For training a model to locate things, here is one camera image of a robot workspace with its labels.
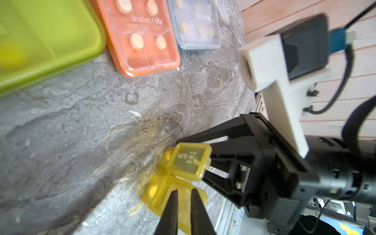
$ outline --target gray stone countertop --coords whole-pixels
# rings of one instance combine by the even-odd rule
[[[0,233],[152,234],[140,195],[168,146],[240,113],[239,4],[217,0],[222,47],[180,52],[178,69],[137,78],[96,60],[0,99]],[[216,223],[224,198],[205,183]]]

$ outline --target green plastic container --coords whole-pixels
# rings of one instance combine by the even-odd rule
[[[0,0],[0,97],[85,64],[105,46],[87,0]]]

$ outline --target beige pill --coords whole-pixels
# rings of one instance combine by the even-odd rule
[[[175,0],[175,4],[178,9],[183,8],[183,0]]]
[[[205,27],[204,26],[199,26],[199,35],[203,36],[205,35]]]
[[[115,0],[115,3],[121,13],[128,14],[132,11],[130,0]]]
[[[167,46],[166,39],[164,39],[164,37],[162,37],[162,36],[158,36],[155,39],[155,44],[157,45],[157,48],[160,49],[160,50],[165,49],[166,46]]]
[[[154,0],[148,0],[146,3],[146,11],[149,13],[151,16],[155,16],[158,14],[158,6],[155,3]]]
[[[182,22],[180,24],[180,31],[183,33],[188,33],[188,24],[186,22]]]
[[[138,33],[132,34],[132,36],[129,38],[129,42],[130,45],[136,50],[142,49],[144,47],[144,40]]]

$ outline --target screw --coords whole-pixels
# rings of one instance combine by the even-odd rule
[[[236,182],[235,186],[237,189],[241,189],[243,187],[243,184],[241,182]]]
[[[240,170],[241,171],[247,171],[248,167],[246,166],[243,166],[243,165],[240,165]]]

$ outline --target yellow pill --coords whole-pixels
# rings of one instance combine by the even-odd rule
[[[0,67],[17,69],[26,64],[27,57],[16,44],[0,42]]]
[[[162,36],[158,36],[155,39],[155,44],[157,45],[157,48],[160,49],[160,50],[165,49],[166,46],[167,46],[166,39],[164,39],[164,37],[162,37]]]
[[[146,11],[151,16],[158,14],[158,6],[154,0],[148,0],[146,3]]]
[[[132,11],[130,0],[115,0],[115,3],[121,13],[128,14]]]
[[[150,198],[154,197],[155,193],[157,192],[157,189],[158,189],[157,185],[153,185],[153,186],[149,187],[149,197]]]
[[[132,34],[132,36],[129,38],[129,42],[130,45],[136,50],[142,49],[144,47],[144,40],[138,33]]]
[[[183,33],[188,33],[188,24],[186,22],[182,22],[180,24],[180,31]]]
[[[199,26],[199,35],[205,35],[205,27],[203,25]]]
[[[175,0],[175,5],[178,9],[183,8],[183,0]]]

